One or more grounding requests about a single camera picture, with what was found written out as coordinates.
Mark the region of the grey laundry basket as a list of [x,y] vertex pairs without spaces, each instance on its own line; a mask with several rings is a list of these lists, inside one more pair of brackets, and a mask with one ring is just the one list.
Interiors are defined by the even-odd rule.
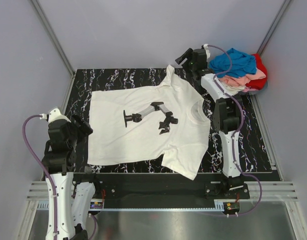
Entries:
[[243,96],[253,96],[253,95],[257,95],[257,94],[263,92],[267,87],[268,87],[268,82],[266,82],[264,84],[263,88],[260,89],[260,90],[257,90],[257,89],[251,90],[251,89],[249,89],[248,91],[240,91],[239,94],[243,95]]

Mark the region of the cream t-shirt in basket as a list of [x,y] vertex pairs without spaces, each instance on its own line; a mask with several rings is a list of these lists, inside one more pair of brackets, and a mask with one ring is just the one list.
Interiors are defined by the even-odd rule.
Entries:
[[222,85],[225,88],[225,90],[232,95],[236,95],[236,94],[242,92],[245,89],[244,85],[243,86],[241,86],[241,85],[230,86],[230,85],[226,84],[225,82],[223,82]]

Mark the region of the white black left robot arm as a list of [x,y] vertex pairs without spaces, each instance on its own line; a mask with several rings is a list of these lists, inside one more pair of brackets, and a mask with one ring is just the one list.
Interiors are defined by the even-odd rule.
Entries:
[[42,165],[48,190],[47,240],[87,240],[86,221],[92,198],[101,194],[93,180],[76,184],[72,197],[76,147],[93,133],[88,122],[78,115],[68,118],[55,107],[42,116],[48,122]]

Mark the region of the aluminium frame post left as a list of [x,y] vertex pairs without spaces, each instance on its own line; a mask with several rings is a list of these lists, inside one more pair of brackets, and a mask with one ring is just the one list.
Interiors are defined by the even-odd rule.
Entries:
[[41,24],[42,24],[46,34],[50,38],[51,43],[55,47],[60,59],[62,60],[65,68],[67,69],[69,75],[71,77],[73,77],[76,70],[72,67],[72,64],[70,63],[68,57],[66,56],[66,54],[65,54],[65,52],[64,52],[64,50],[61,46],[61,43],[58,40],[56,33],[53,30],[53,27],[52,27],[50,21],[48,20],[48,17],[46,15],[45,11],[43,10],[40,2],[38,0],[30,0],[29,2],[32,5],[34,11],[36,12],[39,20],[41,21]]

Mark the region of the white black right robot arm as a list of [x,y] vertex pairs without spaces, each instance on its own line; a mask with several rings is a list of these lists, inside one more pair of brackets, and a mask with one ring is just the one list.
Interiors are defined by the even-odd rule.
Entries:
[[220,82],[218,75],[226,74],[232,69],[230,55],[224,52],[229,66],[219,73],[213,74],[208,68],[209,45],[201,48],[188,48],[175,62],[199,81],[215,102],[212,122],[219,133],[222,145],[223,167],[221,180],[214,190],[208,189],[208,196],[223,195],[225,198],[239,200],[245,192],[243,171],[239,160],[239,135],[244,123],[241,98],[235,97]]

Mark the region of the red t-shirt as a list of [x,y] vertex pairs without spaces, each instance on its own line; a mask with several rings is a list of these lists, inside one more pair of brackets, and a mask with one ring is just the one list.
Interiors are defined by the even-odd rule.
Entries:
[[256,74],[252,75],[246,86],[251,89],[262,90],[267,83],[268,72],[259,54],[254,53],[253,56],[256,60]]

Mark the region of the aluminium frame post right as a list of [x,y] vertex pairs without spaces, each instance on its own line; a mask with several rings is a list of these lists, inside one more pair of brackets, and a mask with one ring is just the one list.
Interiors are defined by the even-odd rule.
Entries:
[[280,23],[282,22],[284,16],[286,15],[286,13],[288,12],[289,8],[291,7],[292,3],[294,1],[293,0],[284,0],[278,10],[278,12],[276,13],[269,29],[267,30],[258,50],[257,53],[262,56],[263,53],[265,52],[270,40],[272,39],[274,33],[276,32],[276,30],[278,29]]

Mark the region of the pink t-shirt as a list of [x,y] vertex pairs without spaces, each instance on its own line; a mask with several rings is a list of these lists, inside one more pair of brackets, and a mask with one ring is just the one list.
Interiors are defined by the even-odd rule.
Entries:
[[219,80],[222,83],[226,83],[227,85],[230,85],[232,87],[245,86],[245,89],[243,91],[247,92],[249,89],[255,90],[253,88],[249,88],[246,86],[246,84],[250,82],[252,75],[255,75],[255,74],[246,74],[245,76],[242,76],[242,77],[233,77],[233,76],[225,75],[219,78]]

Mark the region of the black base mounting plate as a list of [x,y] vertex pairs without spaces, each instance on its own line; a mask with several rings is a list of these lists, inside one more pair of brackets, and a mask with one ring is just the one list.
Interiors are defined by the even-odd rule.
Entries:
[[[214,190],[221,182],[220,173],[199,173],[194,180],[190,180],[177,173],[75,173],[75,182],[87,178],[95,179],[104,190],[105,200],[129,202],[170,202],[194,203],[199,206],[206,201],[229,200],[222,194],[207,195],[207,190]],[[250,199],[247,186],[239,200]]]

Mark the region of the aluminium frame post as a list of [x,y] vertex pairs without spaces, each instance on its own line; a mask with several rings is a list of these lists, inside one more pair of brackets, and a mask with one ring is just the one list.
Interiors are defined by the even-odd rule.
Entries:
[[274,33],[276,32],[276,30],[278,29],[280,23],[282,22],[284,16],[286,15],[286,13],[288,12],[289,8],[291,7],[292,3],[294,1],[293,0],[284,0],[278,10],[278,12],[276,13],[269,29],[267,30],[258,50],[257,53],[262,56],[263,53],[265,52],[270,40],[272,39]]
[[53,27],[52,27],[50,21],[48,20],[48,17],[46,15],[45,11],[43,10],[40,2],[38,0],[30,0],[29,2],[32,5],[34,11],[36,12],[39,20],[41,21],[41,24],[42,24],[46,34],[50,38],[51,43],[55,47],[60,59],[62,60],[65,68],[67,69],[69,75],[71,77],[73,77],[76,70],[72,67],[72,64],[70,63],[68,57],[66,56],[66,54],[65,54],[65,52],[64,52],[64,50],[61,46],[61,43],[58,40],[56,33],[53,30]]

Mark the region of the blue t-shirt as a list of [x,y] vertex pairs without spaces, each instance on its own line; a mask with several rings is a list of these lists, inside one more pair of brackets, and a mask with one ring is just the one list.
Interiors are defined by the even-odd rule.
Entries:
[[216,56],[210,61],[209,67],[218,78],[224,76],[240,78],[247,74],[254,75],[257,72],[256,57],[234,48]]

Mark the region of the white printed t-shirt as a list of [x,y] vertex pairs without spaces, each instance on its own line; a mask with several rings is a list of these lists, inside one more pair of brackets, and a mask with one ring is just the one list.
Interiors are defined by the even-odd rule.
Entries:
[[[155,111],[140,122],[125,123],[124,114],[140,114],[153,102],[162,102],[177,124],[169,132],[159,126],[165,115]],[[180,78],[172,66],[157,86],[94,91],[91,96],[88,138],[90,165],[110,166],[162,157],[162,166],[193,180],[209,145],[210,120],[203,97]]]

